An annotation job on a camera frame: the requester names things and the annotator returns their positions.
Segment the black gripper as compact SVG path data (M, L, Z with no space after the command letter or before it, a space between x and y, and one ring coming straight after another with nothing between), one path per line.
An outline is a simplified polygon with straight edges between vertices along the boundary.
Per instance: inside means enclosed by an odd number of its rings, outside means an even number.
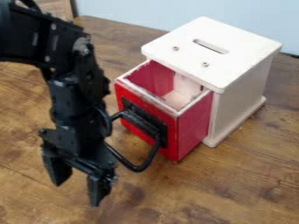
M75 169L90 175L90 205L98 207L117 182L117 161L105 145L113 132L103 101L109 84L50 80L49 87L55 128L39 132L43 165L57 186L69 180Z

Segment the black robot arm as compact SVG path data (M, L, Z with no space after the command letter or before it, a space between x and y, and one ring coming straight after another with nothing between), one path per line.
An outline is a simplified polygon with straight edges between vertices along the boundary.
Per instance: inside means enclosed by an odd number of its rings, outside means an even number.
M0 0L0 61L37 66L51 94L54 129L41 129L42 160L55 185L87 174L90 205L110 195L117 161L105 97L110 79L83 28L45 13L34 0Z

